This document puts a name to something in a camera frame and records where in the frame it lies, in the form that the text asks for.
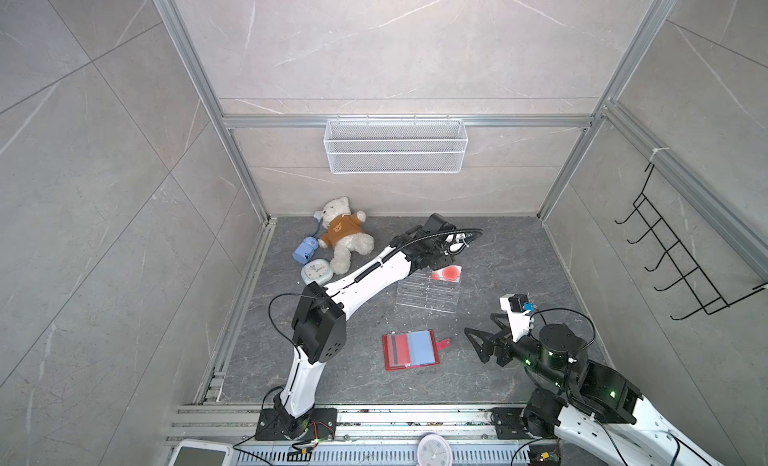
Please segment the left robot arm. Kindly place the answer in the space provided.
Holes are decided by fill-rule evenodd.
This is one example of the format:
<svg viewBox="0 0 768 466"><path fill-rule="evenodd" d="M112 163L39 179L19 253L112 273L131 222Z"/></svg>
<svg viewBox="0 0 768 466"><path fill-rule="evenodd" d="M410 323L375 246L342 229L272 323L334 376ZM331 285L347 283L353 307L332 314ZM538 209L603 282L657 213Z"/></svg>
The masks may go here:
<svg viewBox="0 0 768 466"><path fill-rule="evenodd" d="M443 269L454 263L483 231L462 229L437 213L425 224L394 237L370 262L323 286L312 282L299 299L291 321L293 360L289 377L276 388L274 407L261 411L255 439L294 440L316 419L316 390L326 364L344 347L347 321L371 298L414 272Z"/></svg>

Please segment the red leather card holder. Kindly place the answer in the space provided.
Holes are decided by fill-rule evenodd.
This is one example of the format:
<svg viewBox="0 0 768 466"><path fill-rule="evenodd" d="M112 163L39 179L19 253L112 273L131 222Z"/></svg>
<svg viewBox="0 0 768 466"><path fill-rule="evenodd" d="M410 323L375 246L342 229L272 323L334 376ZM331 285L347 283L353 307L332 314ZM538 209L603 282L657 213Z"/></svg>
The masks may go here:
<svg viewBox="0 0 768 466"><path fill-rule="evenodd" d="M450 338L436 340L433 330L382 336L386 371L439 365L440 352L452 345Z"/></svg>

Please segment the clear acrylic card stand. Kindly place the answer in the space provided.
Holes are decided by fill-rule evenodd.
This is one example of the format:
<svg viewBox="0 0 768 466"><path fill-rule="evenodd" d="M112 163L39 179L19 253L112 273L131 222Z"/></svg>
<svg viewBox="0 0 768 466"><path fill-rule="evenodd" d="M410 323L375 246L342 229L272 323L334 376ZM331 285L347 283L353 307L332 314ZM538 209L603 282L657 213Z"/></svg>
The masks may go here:
<svg viewBox="0 0 768 466"><path fill-rule="evenodd" d="M433 281L429 269L414 272L398 282L396 304L454 314L458 308L460 284Z"/></svg>

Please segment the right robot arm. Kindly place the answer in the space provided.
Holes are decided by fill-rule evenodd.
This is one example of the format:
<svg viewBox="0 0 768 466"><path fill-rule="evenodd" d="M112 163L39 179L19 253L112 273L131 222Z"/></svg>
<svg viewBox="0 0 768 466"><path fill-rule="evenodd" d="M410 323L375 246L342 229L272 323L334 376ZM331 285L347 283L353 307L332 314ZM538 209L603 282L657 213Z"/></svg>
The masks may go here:
<svg viewBox="0 0 768 466"><path fill-rule="evenodd" d="M482 362L517 361L530 377L545 380L518 420L533 440L570 442L610 465L717 464L635 384L590 359L588 341L559 323L533 332L533 317L530 311L494 314L496 332L464 331Z"/></svg>

